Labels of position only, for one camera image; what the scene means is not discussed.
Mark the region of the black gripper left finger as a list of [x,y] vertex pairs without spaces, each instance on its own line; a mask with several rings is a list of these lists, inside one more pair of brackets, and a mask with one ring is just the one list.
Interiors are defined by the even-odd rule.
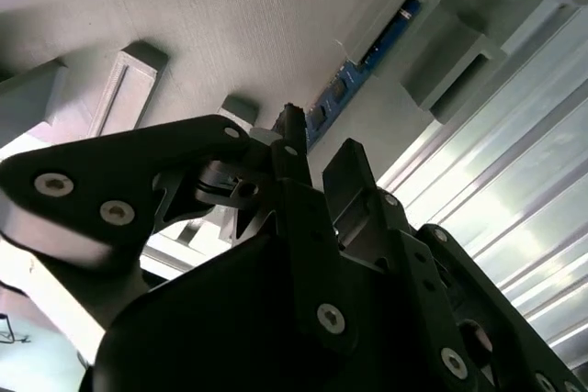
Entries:
[[107,333],[148,294],[139,258],[152,235],[231,207],[236,243],[227,252],[276,245],[298,331],[350,354],[356,322],[345,317],[341,255],[325,197],[311,185],[305,129],[302,110],[288,105],[269,143],[209,115],[16,155],[1,167],[1,235],[106,312]]

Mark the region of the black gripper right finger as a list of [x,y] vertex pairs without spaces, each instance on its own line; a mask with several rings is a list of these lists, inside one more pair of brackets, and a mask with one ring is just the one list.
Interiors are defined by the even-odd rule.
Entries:
[[343,143],[322,180],[344,255],[382,273],[388,379],[409,391],[582,390],[450,233],[410,225],[359,142]]

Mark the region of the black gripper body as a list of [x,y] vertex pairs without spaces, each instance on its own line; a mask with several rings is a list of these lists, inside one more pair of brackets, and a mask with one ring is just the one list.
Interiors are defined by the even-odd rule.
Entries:
[[441,361],[394,307],[381,269],[341,256],[350,354],[295,324],[285,253],[266,240],[234,249],[132,302],[103,338],[84,391],[443,391]]

